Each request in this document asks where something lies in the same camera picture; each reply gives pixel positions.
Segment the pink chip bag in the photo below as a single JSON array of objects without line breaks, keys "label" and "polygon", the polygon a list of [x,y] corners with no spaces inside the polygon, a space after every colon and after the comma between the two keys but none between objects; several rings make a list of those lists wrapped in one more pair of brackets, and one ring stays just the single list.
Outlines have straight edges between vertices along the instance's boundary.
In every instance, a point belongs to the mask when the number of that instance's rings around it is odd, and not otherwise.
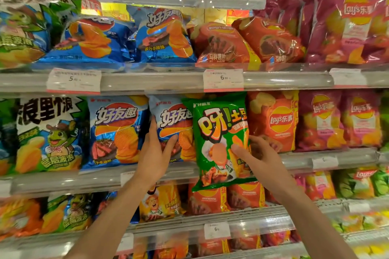
[{"label": "pink chip bag", "polygon": [[312,201],[336,199],[330,171],[319,171],[305,175],[306,195]]},{"label": "pink chip bag", "polygon": [[263,247],[275,247],[291,242],[291,230],[270,232],[261,235]]},{"label": "pink chip bag", "polygon": [[[306,183],[305,183],[305,178],[302,175],[292,175],[294,178],[295,183],[299,188],[302,189],[302,191],[305,193],[306,191]],[[265,188],[265,201],[267,203],[273,203],[276,205],[280,205],[281,203],[274,197],[274,195],[267,189]]]}]

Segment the dark green chip bag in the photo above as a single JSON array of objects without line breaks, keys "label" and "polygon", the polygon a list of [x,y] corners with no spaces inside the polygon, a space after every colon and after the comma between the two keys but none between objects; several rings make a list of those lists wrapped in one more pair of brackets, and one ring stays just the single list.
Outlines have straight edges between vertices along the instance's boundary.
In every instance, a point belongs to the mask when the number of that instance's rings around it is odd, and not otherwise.
[{"label": "dark green chip bag", "polygon": [[19,141],[17,137],[18,99],[0,99],[0,176],[14,173]]}]

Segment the orange frog cartoon chip bag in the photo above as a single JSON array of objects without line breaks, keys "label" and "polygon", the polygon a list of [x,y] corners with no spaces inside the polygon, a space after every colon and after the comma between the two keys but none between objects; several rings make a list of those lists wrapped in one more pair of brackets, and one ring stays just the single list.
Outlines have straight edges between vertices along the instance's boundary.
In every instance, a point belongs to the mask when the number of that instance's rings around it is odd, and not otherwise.
[{"label": "orange frog cartoon chip bag", "polygon": [[43,225],[36,199],[19,199],[0,205],[0,242],[9,237],[36,235]]}]

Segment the green frog cartoon chip bag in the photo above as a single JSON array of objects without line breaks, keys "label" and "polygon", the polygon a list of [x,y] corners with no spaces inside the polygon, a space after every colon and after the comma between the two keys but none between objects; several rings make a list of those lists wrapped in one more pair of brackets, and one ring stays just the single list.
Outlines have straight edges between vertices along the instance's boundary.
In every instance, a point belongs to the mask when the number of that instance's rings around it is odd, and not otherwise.
[{"label": "green frog cartoon chip bag", "polygon": [[80,169],[88,135],[87,117],[85,97],[20,99],[16,173]]},{"label": "green frog cartoon chip bag", "polygon": [[56,45],[82,0],[0,0],[0,71],[26,68]]},{"label": "green frog cartoon chip bag", "polygon": [[50,196],[39,234],[83,231],[92,223],[93,194]]}]

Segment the person's left hand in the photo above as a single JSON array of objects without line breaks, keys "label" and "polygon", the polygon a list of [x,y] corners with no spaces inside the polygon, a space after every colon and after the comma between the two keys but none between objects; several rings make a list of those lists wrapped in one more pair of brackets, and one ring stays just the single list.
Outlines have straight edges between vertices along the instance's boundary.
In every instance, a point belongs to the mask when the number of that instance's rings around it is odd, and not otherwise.
[{"label": "person's left hand", "polygon": [[166,173],[169,163],[162,159],[162,148],[157,134],[155,116],[150,121],[149,131],[139,155],[139,162],[133,179],[143,187],[151,187]]}]

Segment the grey metal shelf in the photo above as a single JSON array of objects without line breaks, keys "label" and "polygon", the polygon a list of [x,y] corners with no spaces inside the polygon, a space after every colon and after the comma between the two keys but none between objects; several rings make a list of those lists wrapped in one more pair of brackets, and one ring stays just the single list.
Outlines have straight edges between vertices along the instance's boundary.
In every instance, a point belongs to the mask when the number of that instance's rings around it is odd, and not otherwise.
[{"label": "grey metal shelf", "polygon": [[[379,152],[373,148],[356,148],[338,151],[282,153],[280,157],[291,173],[309,173],[312,158],[337,156],[339,165],[326,170],[389,164],[389,151]],[[2,176],[0,180],[12,180],[11,198],[40,198],[50,195],[80,194],[115,191],[120,188],[120,173],[135,171],[137,164],[123,165],[97,170],[69,170],[58,172],[26,173]]]},{"label": "grey metal shelf", "polygon": [[[285,70],[244,71],[244,91],[275,90],[330,90],[348,88],[389,88],[389,64],[359,65],[362,78],[353,83],[335,83],[329,66],[313,69],[308,65],[293,64]],[[178,72],[103,73],[98,87],[101,95],[139,95],[201,93],[204,91],[203,70]],[[0,98],[23,98],[69,95],[62,90],[47,89],[48,73],[0,73]]]},{"label": "grey metal shelf", "polygon": [[[316,205],[331,220],[361,213],[349,213],[348,202],[368,202],[370,212],[389,210],[389,196],[367,200],[322,200]],[[167,241],[175,237],[187,237],[189,244],[206,242],[204,224],[226,221],[230,225],[231,238],[263,235],[270,232],[295,230],[294,223],[286,209],[280,205],[207,214],[181,216],[154,222],[130,224],[126,233],[134,234],[134,246],[145,242],[148,249],[165,248]],[[51,258],[59,257],[79,239],[84,231],[38,234],[29,237],[6,238],[0,242],[0,259],[6,258]]]}]

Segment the yellow chip bag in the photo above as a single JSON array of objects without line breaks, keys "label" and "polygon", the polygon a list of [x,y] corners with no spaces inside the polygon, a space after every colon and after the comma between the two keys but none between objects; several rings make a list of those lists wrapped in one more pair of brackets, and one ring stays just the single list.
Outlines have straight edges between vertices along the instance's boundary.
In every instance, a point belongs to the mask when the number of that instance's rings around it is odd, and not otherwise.
[{"label": "yellow chip bag", "polygon": [[353,248],[358,259],[389,259],[389,243]]}]

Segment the yellow cartoon chef snack bag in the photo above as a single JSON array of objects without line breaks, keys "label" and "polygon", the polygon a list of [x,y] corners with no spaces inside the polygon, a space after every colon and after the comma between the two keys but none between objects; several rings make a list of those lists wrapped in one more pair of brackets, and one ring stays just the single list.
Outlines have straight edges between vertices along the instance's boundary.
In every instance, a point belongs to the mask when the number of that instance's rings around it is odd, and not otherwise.
[{"label": "yellow cartoon chef snack bag", "polygon": [[185,212],[175,181],[154,185],[139,204],[140,223],[170,219]]}]

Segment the orange-red chip bag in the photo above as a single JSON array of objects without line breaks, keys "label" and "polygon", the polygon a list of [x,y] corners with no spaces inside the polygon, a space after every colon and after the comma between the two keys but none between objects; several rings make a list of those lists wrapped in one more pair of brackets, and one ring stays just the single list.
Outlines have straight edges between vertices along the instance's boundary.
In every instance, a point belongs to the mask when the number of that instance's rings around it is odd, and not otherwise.
[{"label": "orange-red chip bag", "polygon": [[278,153],[294,151],[298,100],[298,90],[248,91],[250,135],[264,138]]},{"label": "orange-red chip bag", "polygon": [[207,240],[199,243],[198,257],[214,256],[231,253],[230,245],[227,239]]},{"label": "orange-red chip bag", "polygon": [[265,207],[265,188],[258,181],[233,184],[226,188],[227,202],[233,210]]},{"label": "orange-red chip bag", "polygon": [[226,187],[192,192],[196,182],[188,185],[188,211],[190,215],[230,212]]},{"label": "orange-red chip bag", "polygon": [[305,48],[301,40],[281,24],[268,18],[251,16],[235,20],[232,25],[266,64],[301,62]]},{"label": "orange-red chip bag", "polygon": [[259,56],[232,26],[212,21],[189,32],[197,56],[196,68],[260,70]]},{"label": "orange-red chip bag", "polygon": [[229,240],[233,251],[255,250],[263,247],[260,235],[250,235]]}]

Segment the light green chip bag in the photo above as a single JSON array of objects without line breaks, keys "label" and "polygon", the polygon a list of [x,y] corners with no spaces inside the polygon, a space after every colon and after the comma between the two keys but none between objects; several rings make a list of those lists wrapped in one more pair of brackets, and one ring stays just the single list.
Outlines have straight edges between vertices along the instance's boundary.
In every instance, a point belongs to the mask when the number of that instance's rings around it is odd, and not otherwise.
[{"label": "light green chip bag", "polygon": [[342,234],[377,230],[389,227],[389,210],[337,217],[331,222],[336,231]]}]

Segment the magenta chip bag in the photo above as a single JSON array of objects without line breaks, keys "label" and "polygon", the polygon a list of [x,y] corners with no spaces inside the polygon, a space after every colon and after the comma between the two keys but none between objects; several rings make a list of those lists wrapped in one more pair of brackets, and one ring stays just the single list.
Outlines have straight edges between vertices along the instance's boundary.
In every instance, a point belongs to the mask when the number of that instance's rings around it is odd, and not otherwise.
[{"label": "magenta chip bag", "polygon": [[341,122],[350,148],[376,147],[382,144],[380,96],[373,89],[348,89],[342,93]]},{"label": "magenta chip bag", "polygon": [[278,0],[266,0],[265,8],[262,10],[252,10],[254,16],[263,17],[278,22],[280,8]]},{"label": "magenta chip bag", "polygon": [[378,0],[362,57],[366,63],[389,63],[389,0]]},{"label": "magenta chip bag", "polygon": [[341,123],[340,90],[299,91],[296,129],[298,151],[325,151],[347,147]]},{"label": "magenta chip bag", "polygon": [[297,37],[302,0],[277,0],[277,3],[280,9],[279,24]]},{"label": "magenta chip bag", "polygon": [[363,56],[380,0],[314,0],[312,31],[306,62],[367,63]]},{"label": "magenta chip bag", "polygon": [[301,1],[303,2],[303,6],[301,8],[299,37],[303,46],[308,48],[314,16],[314,0]]}]

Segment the white price tag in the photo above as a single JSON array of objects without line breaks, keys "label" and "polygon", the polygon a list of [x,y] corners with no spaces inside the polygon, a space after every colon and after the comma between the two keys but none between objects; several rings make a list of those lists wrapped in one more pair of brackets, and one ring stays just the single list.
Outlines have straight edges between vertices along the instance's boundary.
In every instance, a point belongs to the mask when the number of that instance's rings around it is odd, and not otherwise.
[{"label": "white price tag", "polygon": [[205,93],[243,90],[243,69],[207,69],[203,72],[203,91]]},{"label": "white price tag", "polygon": [[46,91],[51,93],[100,95],[101,78],[100,70],[54,68],[48,75]]},{"label": "white price tag", "polygon": [[224,240],[231,238],[230,225],[228,222],[215,222],[204,224],[205,240]]},{"label": "white price tag", "polygon": [[120,173],[120,186],[123,187],[135,174],[135,171]]},{"label": "white price tag", "polygon": [[0,199],[11,197],[12,180],[0,180]]},{"label": "white price tag", "polygon": [[119,246],[116,251],[116,255],[130,254],[134,249],[134,234],[126,233],[122,237]]},{"label": "white price tag", "polygon": [[313,170],[326,170],[336,168],[339,165],[337,156],[317,156],[312,158]]},{"label": "white price tag", "polygon": [[371,206],[368,202],[348,202],[349,213],[367,213],[370,210]]},{"label": "white price tag", "polygon": [[367,79],[360,69],[332,68],[329,75],[333,78],[334,88],[367,88]]}]

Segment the person's right forearm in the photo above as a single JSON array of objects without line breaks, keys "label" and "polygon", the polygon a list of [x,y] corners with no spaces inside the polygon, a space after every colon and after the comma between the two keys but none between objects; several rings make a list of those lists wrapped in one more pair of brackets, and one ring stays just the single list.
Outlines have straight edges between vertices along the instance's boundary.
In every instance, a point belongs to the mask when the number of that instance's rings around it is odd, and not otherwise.
[{"label": "person's right forearm", "polygon": [[330,219],[299,187],[273,191],[287,210],[311,259],[358,259]]}]

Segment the green potato snack bag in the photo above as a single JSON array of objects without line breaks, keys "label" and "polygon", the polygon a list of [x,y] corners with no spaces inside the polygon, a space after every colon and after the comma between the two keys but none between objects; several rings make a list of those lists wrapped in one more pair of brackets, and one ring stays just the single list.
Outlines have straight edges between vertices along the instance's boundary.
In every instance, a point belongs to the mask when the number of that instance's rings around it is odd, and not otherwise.
[{"label": "green potato snack bag", "polygon": [[199,179],[192,192],[254,182],[252,170],[232,150],[233,145],[251,152],[246,92],[214,99],[182,99],[192,113],[192,130]]}]

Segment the blue ridged chip bag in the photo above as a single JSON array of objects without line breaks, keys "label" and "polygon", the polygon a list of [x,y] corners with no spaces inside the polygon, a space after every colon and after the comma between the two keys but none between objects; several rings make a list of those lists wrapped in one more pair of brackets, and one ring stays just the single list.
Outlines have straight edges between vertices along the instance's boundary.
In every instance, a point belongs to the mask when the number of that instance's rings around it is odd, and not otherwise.
[{"label": "blue ridged chip bag", "polygon": [[60,42],[32,65],[34,71],[54,68],[122,72],[130,61],[129,38],[134,22],[113,17],[79,15],[65,27]]},{"label": "blue ridged chip bag", "polygon": [[145,95],[88,97],[90,151],[82,170],[137,164],[149,119]]},{"label": "blue ridged chip bag", "polygon": [[192,129],[192,113],[182,103],[188,94],[148,95],[149,109],[157,123],[157,134],[162,150],[168,140],[178,136],[171,151],[170,162],[196,161]]},{"label": "blue ridged chip bag", "polygon": [[[93,221],[95,221],[100,216],[103,210],[117,197],[117,195],[118,195],[117,191],[111,191],[104,196],[104,198],[98,205],[97,212],[94,215]],[[133,217],[130,220],[130,224],[138,224],[139,222],[140,222],[140,212],[139,212],[139,208],[137,208]]]},{"label": "blue ridged chip bag", "polygon": [[187,33],[191,17],[180,10],[126,5],[137,27],[136,62],[152,64],[192,64],[197,61]]}]

